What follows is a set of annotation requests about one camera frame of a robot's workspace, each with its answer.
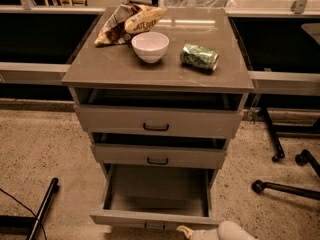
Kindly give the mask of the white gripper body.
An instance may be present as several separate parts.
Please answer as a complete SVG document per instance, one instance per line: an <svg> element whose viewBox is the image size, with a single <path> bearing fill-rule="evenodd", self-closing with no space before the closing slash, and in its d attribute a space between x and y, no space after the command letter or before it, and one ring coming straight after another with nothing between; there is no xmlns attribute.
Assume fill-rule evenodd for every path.
<svg viewBox="0 0 320 240"><path fill-rule="evenodd" d="M191 240L219 240L216 229L212 230L195 230Z"/></svg>

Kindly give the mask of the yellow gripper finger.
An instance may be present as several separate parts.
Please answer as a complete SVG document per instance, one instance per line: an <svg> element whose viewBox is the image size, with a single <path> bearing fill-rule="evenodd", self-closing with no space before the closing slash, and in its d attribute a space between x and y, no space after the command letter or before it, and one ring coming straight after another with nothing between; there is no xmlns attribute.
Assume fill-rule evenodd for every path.
<svg viewBox="0 0 320 240"><path fill-rule="evenodd" d="M192 235L193 235L193 233L194 233L194 231L193 231L192 229L190 229L190 228L188 228L188 227L186 227L186 226L183 226L183 225L178 226L178 227L176 228L176 230L177 230L178 232L183 233L184 236L185 236L188 240L191 240Z"/></svg>

